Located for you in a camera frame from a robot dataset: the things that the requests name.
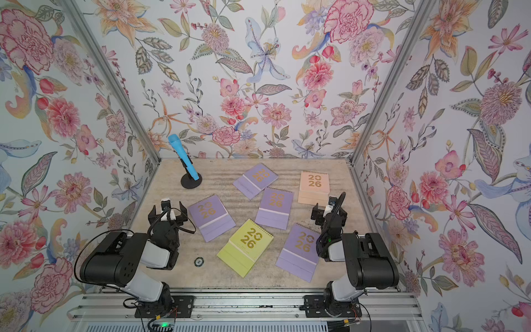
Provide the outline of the purple calendar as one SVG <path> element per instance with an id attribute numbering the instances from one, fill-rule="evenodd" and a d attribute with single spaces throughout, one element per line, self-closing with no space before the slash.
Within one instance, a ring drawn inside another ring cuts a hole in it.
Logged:
<path id="1" fill-rule="evenodd" d="M 289 224 L 293 199 L 293 192 L 266 188 L 255 222 L 262 226 L 286 230 Z"/>
<path id="2" fill-rule="evenodd" d="M 252 200 L 278 178 L 278 174 L 263 163 L 259 163 L 233 182 L 233 185 L 247 199 Z"/>
<path id="3" fill-rule="evenodd" d="M 276 267 L 311 282 L 319 263 L 316 244 L 319 233 L 295 224 L 280 252 Z"/>
<path id="4" fill-rule="evenodd" d="M 189 214 L 207 243 L 236 226 L 221 199 L 215 194 L 189 206 Z"/>

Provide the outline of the lime green 2026 calendar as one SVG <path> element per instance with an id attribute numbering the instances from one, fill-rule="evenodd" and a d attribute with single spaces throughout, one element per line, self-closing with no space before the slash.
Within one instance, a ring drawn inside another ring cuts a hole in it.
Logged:
<path id="1" fill-rule="evenodd" d="M 274 236 L 248 219 L 217 253 L 240 277 L 245 277 L 273 241 Z"/>

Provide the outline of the purple calendar back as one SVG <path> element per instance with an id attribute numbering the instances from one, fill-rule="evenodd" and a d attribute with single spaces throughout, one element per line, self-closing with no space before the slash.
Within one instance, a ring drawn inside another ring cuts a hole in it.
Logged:
<path id="1" fill-rule="evenodd" d="M 263 163 L 259 163 L 233 182 L 233 185 L 247 199 L 252 200 L 278 178 L 278 174 Z"/>

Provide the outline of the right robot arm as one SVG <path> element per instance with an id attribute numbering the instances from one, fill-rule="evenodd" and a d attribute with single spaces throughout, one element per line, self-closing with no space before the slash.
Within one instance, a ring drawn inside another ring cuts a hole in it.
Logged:
<path id="1" fill-rule="evenodd" d="M 369 288 L 398 286 L 398 268 L 377 232 L 345 233 L 347 213 L 337 203 L 325 209 L 314 206 L 311 219 L 321 227 L 316 253 L 327 262 L 344 263 L 346 274 L 326 285 L 322 295 L 304 298 L 308 318 L 361 318 L 359 298 Z"/>

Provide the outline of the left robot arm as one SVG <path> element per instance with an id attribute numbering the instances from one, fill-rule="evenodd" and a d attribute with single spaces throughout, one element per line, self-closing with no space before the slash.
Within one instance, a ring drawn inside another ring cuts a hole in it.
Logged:
<path id="1" fill-rule="evenodd" d="M 148 214 L 146 232 L 104 232 L 105 238 L 76 273 L 76 279 L 82 283 L 117 289 L 133 297 L 137 318 L 162 317 L 176 310 L 169 285 L 153 279 L 141 267 L 171 271 L 178 259 L 179 232 L 196 232 L 183 227 L 189 217 L 182 203 L 172 207 L 166 199 L 160 207 L 160 213 L 153 207 Z"/>

